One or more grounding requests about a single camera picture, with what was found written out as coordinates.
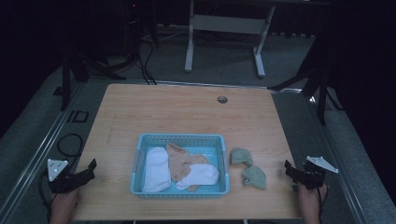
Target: light blue basket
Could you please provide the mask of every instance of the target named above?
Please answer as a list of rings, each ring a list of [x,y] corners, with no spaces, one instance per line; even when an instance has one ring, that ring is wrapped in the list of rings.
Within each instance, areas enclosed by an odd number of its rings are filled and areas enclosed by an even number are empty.
[[[164,147],[173,143],[188,150],[191,155],[202,154],[210,164],[219,170],[219,181],[216,185],[200,186],[195,192],[172,187],[162,192],[142,192],[145,176],[147,152],[153,147]],[[131,192],[144,199],[205,199],[220,198],[230,190],[227,153],[224,139],[219,134],[189,134],[189,133],[144,133],[137,143],[134,157],[134,168],[131,178]]]

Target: white metal frame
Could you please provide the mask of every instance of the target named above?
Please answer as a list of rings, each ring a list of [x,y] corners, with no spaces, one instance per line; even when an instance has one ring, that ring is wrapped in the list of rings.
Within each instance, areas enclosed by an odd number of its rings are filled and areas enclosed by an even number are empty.
[[[194,14],[194,1],[191,0],[189,45],[187,46],[187,55],[184,71],[188,73],[192,71],[192,56],[194,52],[194,30],[207,30],[260,35],[260,43],[257,47],[253,48],[253,55],[256,62],[257,74],[259,77],[264,77],[265,72],[264,65],[262,63],[262,46],[264,45],[265,37],[268,34],[268,29],[271,24],[271,19],[274,15],[274,11],[275,7],[270,7],[265,20],[196,15]]]

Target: table top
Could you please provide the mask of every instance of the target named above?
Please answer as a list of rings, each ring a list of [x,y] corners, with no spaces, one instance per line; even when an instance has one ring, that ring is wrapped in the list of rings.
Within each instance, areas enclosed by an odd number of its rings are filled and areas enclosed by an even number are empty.
[[[219,96],[228,99],[218,102]],[[245,164],[229,165],[230,191],[220,199],[140,199],[130,191],[142,133],[217,133],[227,154],[250,151],[267,189],[243,186]],[[111,84],[77,172],[96,159],[96,178],[80,189],[74,220],[300,218],[285,175],[293,163],[271,93],[260,88]]]

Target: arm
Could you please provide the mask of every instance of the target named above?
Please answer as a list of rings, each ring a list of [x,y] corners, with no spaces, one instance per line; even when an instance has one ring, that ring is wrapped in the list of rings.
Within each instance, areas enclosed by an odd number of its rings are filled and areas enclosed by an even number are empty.
[[[319,188],[322,201],[327,194],[327,186]],[[319,224],[319,197],[316,189],[308,190],[298,182],[298,203],[305,224]]]
[[[50,224],[67,224],[71,220],[79,199],[79,189],[65,194],[52,194]]]

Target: white sock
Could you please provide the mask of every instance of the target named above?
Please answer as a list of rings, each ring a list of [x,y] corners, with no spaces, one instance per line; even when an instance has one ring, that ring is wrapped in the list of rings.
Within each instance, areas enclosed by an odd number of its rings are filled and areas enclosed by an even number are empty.
[[[154,147],[146,157],[146,175],[143,192],[160,192],[171,187],[168,154],[163,147]]]
[[[215,185],[218,183],[219,171],[211,164],[193,164],[190,173],[176,182],[177,189],[186,189],[191,185]]]

